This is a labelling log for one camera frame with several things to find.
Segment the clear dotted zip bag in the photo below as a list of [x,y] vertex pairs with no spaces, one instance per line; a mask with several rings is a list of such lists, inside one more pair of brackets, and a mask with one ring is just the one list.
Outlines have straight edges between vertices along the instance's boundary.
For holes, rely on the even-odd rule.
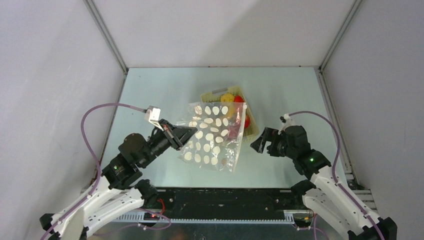
[[[183,162],[212,171],[233,173],[236,169],[244,134],[246,104],[233,120],[228,120],[230,102],[194,102],[177,126],[196,127],[197,133],[182,147]],[[229,126],[240,124],[237,139],[228,139]]]

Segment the red apple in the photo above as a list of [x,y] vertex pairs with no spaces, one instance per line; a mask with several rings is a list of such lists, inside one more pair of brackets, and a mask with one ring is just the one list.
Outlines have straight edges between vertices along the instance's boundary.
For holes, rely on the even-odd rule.
[[231,125],[228,127],[228,135],[227,138],[229,140],[236,140],[240,135],[240,124]]

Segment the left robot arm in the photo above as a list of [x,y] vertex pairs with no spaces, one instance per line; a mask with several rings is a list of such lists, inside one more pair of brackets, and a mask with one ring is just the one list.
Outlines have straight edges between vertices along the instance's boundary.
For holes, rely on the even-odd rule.
[[158,202],[158,191],[148,179],[141,178],[140,169],[169,148],[179,151],[197,131],[195,127],[176,126],[161,119],[148,139],[139,133],[128,135],[118,147],[119,154],[71,206],[40,217],[42,228],[51,240],[62,240],[77,211],[83,210],[82,229],[77,238],[86,239],[128,211],[153,208]]

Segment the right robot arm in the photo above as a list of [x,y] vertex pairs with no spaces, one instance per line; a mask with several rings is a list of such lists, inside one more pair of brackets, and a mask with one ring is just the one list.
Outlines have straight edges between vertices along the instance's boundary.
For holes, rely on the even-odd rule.
[[347,187],[330,161],[312,149],[306,130],[292,125],[284,130],[266,127],[251,143],[257,153],[287,157],[295,169],[306,177],[291,187],[291,204],[307,207],[325,220],[345,240],[395,240],[398,226],[390,218],[382,218]]

